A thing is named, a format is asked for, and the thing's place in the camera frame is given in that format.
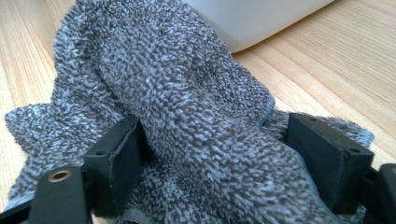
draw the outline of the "wooden surface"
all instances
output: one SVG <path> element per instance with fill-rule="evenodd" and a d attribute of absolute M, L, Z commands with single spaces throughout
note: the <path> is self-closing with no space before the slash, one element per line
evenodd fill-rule
<path fill-rule="evenodd" d="M 0 1 L 0 209 L 26 155 L 7 131 L 14 107 L 50 100 L 52 39 L 73 0 Z M 375 167 L 396 162 L 396 1 L 339 0 L 236 53 L 277 107 L 371 130 Z"/>

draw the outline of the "gray fabric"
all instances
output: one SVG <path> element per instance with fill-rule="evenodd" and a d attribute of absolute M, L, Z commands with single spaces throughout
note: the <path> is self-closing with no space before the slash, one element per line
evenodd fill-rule
<path fill-rule="evenodd" d="M 118 222 L 340 222 L 282 142 L 289 113 L 269 113 L 273 96 L 189 6 L 77 0 L 54 56 L 51 102 L 6 116 L 29 153 L 10 200 L 35 191 L 50 169 L 81 165 L 115 122 L 135 114 L 155 158 Z M 325 120 L 370 145 L 358 125 Z"/>

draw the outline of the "wooden table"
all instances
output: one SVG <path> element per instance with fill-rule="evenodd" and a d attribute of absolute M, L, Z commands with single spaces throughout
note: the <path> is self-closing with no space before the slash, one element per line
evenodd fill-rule
<path fill-rule="evenodd" d="M 0 1 L 0 209 L 26 159 L 3 117 L 50 100 L 52 39 L 73 3 Z M 358 122 L 376 135 L 374 167 L 396 162 L 395 1 L 336 1 L 234 56 L 278 108 Z"/>

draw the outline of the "light wood tabletop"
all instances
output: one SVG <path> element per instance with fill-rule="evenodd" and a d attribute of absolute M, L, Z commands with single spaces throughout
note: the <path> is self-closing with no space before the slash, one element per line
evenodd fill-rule
<path fill-rule="evenodd" d="M 4 115 L 50 100 L 52 39 L 73 4 L 0 1 L 0 209 L 26 159 Z M 335 1 L 234 57 L 277 108 L 353 120 L 375 134 L 375 168 L 396 162 L 396 1 Z"/>

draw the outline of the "fuzzy gray cloth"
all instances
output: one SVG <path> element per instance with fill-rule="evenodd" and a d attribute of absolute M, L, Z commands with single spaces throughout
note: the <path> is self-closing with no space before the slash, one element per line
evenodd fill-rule
<path fill-rule="evenodd" d="M 302 158 L 289 114 L 180 1 L 77 0 L 54 41 L 51 102 L 7 114 L 29 153 L 10 206 L 82 155 L 118 120 L 141 119 L 155 159 L 118 222 L 337 223 Z M 368 147 L 370 132 L 324 119 Z"/>

